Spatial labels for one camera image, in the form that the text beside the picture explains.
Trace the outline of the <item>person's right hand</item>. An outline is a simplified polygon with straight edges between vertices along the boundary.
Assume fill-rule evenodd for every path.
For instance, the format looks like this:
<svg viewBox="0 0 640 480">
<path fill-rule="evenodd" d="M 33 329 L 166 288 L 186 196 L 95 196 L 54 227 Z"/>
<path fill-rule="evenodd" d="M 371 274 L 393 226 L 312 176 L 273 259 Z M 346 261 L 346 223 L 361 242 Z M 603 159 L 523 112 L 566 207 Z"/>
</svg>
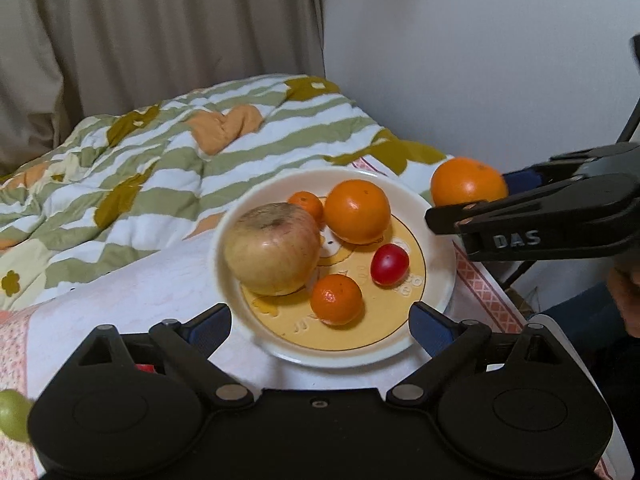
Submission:
<svg viewBox="0 0 640 480">
<path fill-rule="evenodd" d="M 640 337 L 640 272 L 638 266 L 631 271 L 612 269 L 608 274 L 608 290 L 626 326 L 627 333 Z"/>
</svg>

